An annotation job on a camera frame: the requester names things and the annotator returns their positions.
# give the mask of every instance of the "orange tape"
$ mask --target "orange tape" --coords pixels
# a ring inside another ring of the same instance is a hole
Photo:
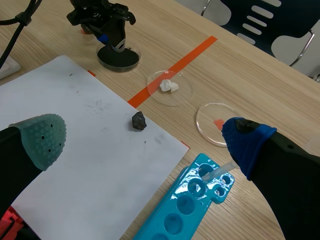
[[[88,70],[88,73],[90,73],[92,76],[96,77],[97,75],[95,75],[92,71]]]
[[[191,63],[196,57],[202,54],[208,47],[210,47],[215,41],[218,39],[214,36],[208,37],[204,42],[202,42],[199,46],[189,52],[186,56],[180,59],[176,64],[168,69],[168,71],[172,71],[172,73],[164,73],[158,76],[153,82],[149,83],[144,89],[138,92],[135,96],[133,96],[128,103],[137,108],[140,104],[142,104],[145,100],[147,100],[155,91],[158,90],[159,85],[164,79],[171,79],[177,73],[179,73],[182,69],[184,69],[189,63]]]

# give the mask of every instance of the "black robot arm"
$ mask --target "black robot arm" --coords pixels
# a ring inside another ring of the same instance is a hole
[[[82,25],[103,44],[110,44],[116,52],[126,45],[125,22],[136,23],[129,8],[108,0],[70,0],[74,10],[67,15],[73,25]]]

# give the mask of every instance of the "pipette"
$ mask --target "pipette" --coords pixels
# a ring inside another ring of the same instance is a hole
[[[209,182],[214,178],[220,177],[221,175],[233,170],[238,169],[239,166],[236,164],[234,160],[222,165],[221,167],[216,168],[215,170],[208,172],[206,175],[202,177],[202,180]]]

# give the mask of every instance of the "chair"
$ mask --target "chair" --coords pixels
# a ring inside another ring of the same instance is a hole
[[[204,6],[204,15],[211,0]],[[222,27],[229,32],[249,37],[251,44],[271,56],[272,43],[279,36],[302,38],[308,32],[307,41],[295,65],[304,55],[315,34],[311,28],[320,18],[320,0],[221,0],[231,11],[231,18]]]

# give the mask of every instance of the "white tissue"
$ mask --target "white tissue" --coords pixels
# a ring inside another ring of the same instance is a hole
[[[178,84],[176,84],[175,82],[171,82],[171,93],[174,93],[175,91],[177,91],[179,89]]]
[[[170,91],[171,93],[174,93],[179,89],[179,86],[175,82],[171,82],[169,79],[165,79],[161,81],[160,88],[163,92]]]
[[[162,80],[160,83],[160,88],[163,92],[167,92],[171,89],[172,82],[169,79]]]

